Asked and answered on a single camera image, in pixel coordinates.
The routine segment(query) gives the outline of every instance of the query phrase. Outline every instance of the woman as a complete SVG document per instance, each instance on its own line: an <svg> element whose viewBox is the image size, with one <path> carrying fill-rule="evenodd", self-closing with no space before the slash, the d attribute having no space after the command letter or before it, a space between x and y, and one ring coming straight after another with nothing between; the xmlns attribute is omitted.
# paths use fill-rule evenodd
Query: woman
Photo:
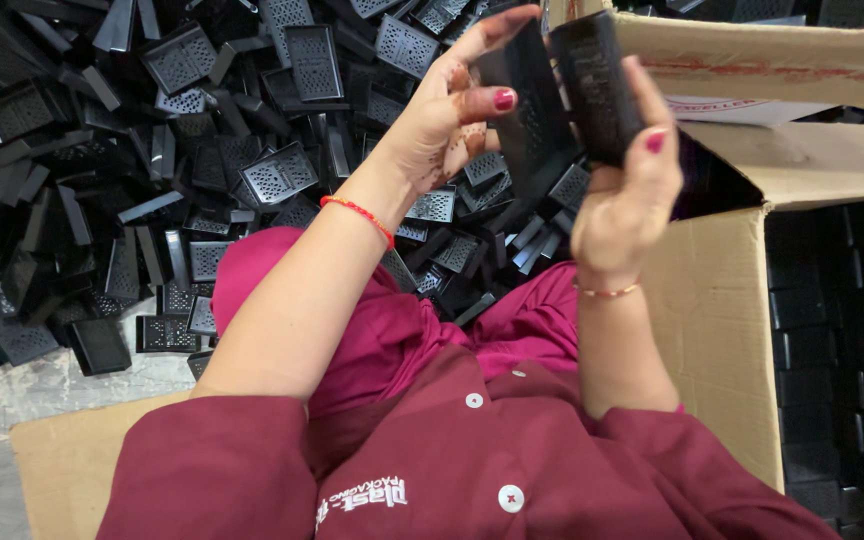
<svg viewBox="0 0 864 540"><path fill-rule="evenodd" d="M469 30L336 195L394 231L498 149L485 120L518 98L469 66L538 15ZM471 335L398 293L377 268L385 231L342 202L233 245L222 341L194 399L129 431L99 538L834 538L679 410L637 287L682 183L677 133L638 61L625 68L649 128L624 170L594 173L575 262Z"/></svg>

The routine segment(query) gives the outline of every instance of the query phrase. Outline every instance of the fingernail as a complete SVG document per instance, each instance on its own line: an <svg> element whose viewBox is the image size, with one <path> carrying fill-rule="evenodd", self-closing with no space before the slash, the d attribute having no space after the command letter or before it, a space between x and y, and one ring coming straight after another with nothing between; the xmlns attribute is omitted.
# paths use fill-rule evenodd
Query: fingernail
<svg viewBox="0 0 864 540"><path fill-rule="evenodd" d="M492 98L495 108L499 111L509 111L516 104L516 92L511 90L499 90Z"/></svg>
<svg viewBox="0 0 864 540"><path fill-rule="evenodd" d="M663 144L666 143L666 132L656 131L645 139L645 148L653 154L658 154L663 151Z"/></svg>

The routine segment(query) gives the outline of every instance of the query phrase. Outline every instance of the embroidered logo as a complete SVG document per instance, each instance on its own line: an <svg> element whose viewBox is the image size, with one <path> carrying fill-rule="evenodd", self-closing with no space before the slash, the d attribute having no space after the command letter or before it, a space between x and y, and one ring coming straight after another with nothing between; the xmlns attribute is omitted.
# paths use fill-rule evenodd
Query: embroidered logo
<svg viewBox="0 0 864 540"><path fill-rule="evenodd" d="M385 503L389 508L395 505L408 505L405 499L405 480L398 476L379 478L367 481L340 493L323 498L318 506L315 517L315 530L319 531L319 524L326 521L330 509L342 509L350 512L369 503Z"/></svg>

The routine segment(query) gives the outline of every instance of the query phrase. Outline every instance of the hand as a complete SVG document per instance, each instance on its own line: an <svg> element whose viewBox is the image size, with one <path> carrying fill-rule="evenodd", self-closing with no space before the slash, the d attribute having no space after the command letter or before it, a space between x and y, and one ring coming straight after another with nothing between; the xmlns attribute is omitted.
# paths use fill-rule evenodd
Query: hand
<svg viewBox="0 0 864 540"><path fill-rule="evenodd" d="M469 65L508 43L541 13L535 5L515 7L468 29L432 63L366 162L378 161L385 174L411 184L420 196L444 184L470 159L498 150L498 135L486 130L486 119L509 113L518 96L508 87L479 86L469 75Z"/></svg>
<svg viewBox="0 0 864 540"><path fill-rule="evenodd" d="M624 170L603 166L592 173L571 239L583 289L621 290L635 282L682 189L675 118L639 59L626 57L622 65L648 127L631 143Z"/></svg>

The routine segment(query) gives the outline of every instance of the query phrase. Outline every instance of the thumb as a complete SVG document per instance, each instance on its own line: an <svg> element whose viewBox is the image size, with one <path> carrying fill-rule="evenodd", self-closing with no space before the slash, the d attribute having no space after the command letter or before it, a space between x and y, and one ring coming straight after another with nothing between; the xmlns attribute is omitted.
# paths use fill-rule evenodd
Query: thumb
<svg viewBox="0 0 864 540"><path fill-rule="evenodd" d="M519 104L519 95L505 86L478 86L426 104L425 118L433 121L438 136L489 118L510 113Z"/></svg>
<svg viewBox="0 0 864 540"><path fill-rule="evenodd" d="M621 196L646 211L671 209L682 188L678 133L669 128L642 130L625 154L625 185Z"/></svg>

